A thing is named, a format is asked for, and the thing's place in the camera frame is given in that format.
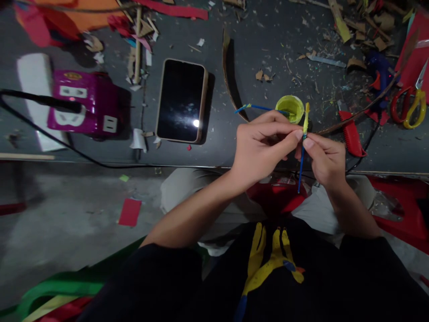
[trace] red utility knife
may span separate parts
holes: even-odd
[[[341,121],[347,120],[352,117],[352,113],[347,111],[347,105],[343,100],[337,100],[338,104],[338,114],[340,115]],[[359,137],[358,129],[354,121],[350,121],[347,124],[343,125],[343,132],[345,137],[345,144],[347,145],[347,150],[351,155],[355,157],[366,157],[367,153],[362,148],[361,139]]]

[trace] smartphone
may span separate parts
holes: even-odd
[[[156,135],[198,143],[201,139],[208,73],[204,66],[166,59],[161,79]]]

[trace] table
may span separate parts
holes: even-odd
[[[207,8],[206,1],[176,0],[178,5],[193,5]],[[310,119],[312,131],[318,131],[339,121],[335,96],[342,93],[349,106],[358,111],[366,105],[365,95],[359,92],[362,85],[372,80],[364,72],[354,71],[346,75],[345,69],[315,63],[307,59],[296,60],[301,54],[312,49],[327,46],[333,48],[332,42],[323,40],[323,33],[332,32],[333,17],[329,9],[315,5],[302,5],[287,0],[270,4],[264,1],[249,1],[248,16],[237,23],[232,8],[227,8],[227,17],[222,17],[220,0],[209,12],[208,21],[192,21],[184,18],[173,18],[155,14],[156,26],[161,35],[153,47],[153,66],[148,67],[150,73],[146,83],[146,91],[132,92],[131,125],[124,135],[116,140],[96,142],[82,134],[70,134],[71,142],[78,150],[90,155],[98,161],[121,165],[156,165],[156,166],[198,166],[198,167],[230,167],[234,160],[236,147],[236,128],[244,121],[234,114],[230,97],[226,92],[222,72],[222,34],[226,27],[233,39],[235,57],[235,79],[240,98],[243,103],[274,107],[277,100],[287,94],[293,94],[309,102],[311,105]],[[73,44],[68,48],[39,48],[34,45],[15,19],[11,7],[0,12],[0,32],[2,46],[0,48],[0,88],[20,89],[16,72],[16,60],[21,55],[42,52],[50,56],[54,69],[73,69],[77,71],[95,71],[95,62],[82,44]],[[405,38],[406,28],[394,33],[395,53],[399,53]],[[128,54],[130,46],[121,39],[117,32],[108,28],[93,32],[105,43],[105,68],[113,82],[125,89],[130,85],[126,82]],[[205,39],[202,53],[192,51],[188,45],[196,46],[200,38]],[[336,59],[347,63],[353,55],[362,59],[359,48],[352,49],[337,42],[340,54]],[[79,65],[71,51],[80,55]],[[158,108],[160,79],[163,61],[166,58],[183,59],[203,64],[210,73],[209,90],[206,104],[206,132],[200,145],[163,141],[156,150],[148,138],[148,153],[138,153],[129,148],[131,144],[131,128],[140,127],[143,116],[143,130],[154,131]],[[301,85],[292,82],[287,64],[294,73],[301,77]],[[267,74],[275,73],[271,83],[258,82],[255,74],[262,68]],[[315,82],[320,94],[315,91]],[[145,93],[146,107],[142,107]],[[22,113],[26,113],[23,100],[8,99],[10,105]],[[249,111],[250,118],[255,118],[262,111]],[[6,140],[0,140],[0,153],[43,154],[38,146],[33,129],[17,120],[7,112],[0,111],[0,132],[2,137],[15,130],[20,130],[22,137],[15,149]],[[357,122],[361,133],[362,145],[368,138],[375,124],[364,117]],[[366,172],[402,172],[429,173],[429,136],[426,135],[429,118],[415,130],[405,130],[389,121],[375,135],[368,156],[356,170]],[[342,131],[331,135],[333,139],[344,141]],[[60,150],[51,153],[56,161],[84,162],[85,160],[73,151]],[[348,155],[348,167],[358,159]],[[278,165],[279,169],[296,169],[298,163],[294,158]],[[306,160],[305,168],[310,168]]]

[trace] black sleeve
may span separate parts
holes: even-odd
[[[362,298],[383,310],[393,320],[413,320],[429,314],[429,296],[410,276],[384,237],[362,239],[344,236],[340,246],[341,256],[356,268],[354,279]]]
[[[146,245],[127,259],[78,321],[171,320],[201,284],[201,270],[194,250]]]

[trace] scissor handle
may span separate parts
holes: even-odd
[[[420,114],[419,117],[417,118],[417,121],[411,125],[410,124],[410,118],[412,117],[412,114],[414,112],[414,110],[420,105]],[[426,115],[426,93],[424,91],[422,91],[421,89],[417,89],[416,90],[416,98],[414,99],[414,102],[410,108],[410,110],[407,113],[407,117],[405,118],[404,121],[404,127],[406,127],[407,129],[413,129],[418,127],[423,120],[425,119],[425,115]]]
[[[402,123],[405,121],[405,118],[408,113],[408,109],[410,107],[410,96],[411,96],[411,86],[405,87],[401,89],[392,99],[392,103],[390,105],[390,116],[392,117],[393,121],[396,123]],[[405,93],[405,98],[402,103],[402,115],[401,118],[398,116],[398,112],[396,110],[398,99],[401,97],[401,95]]]

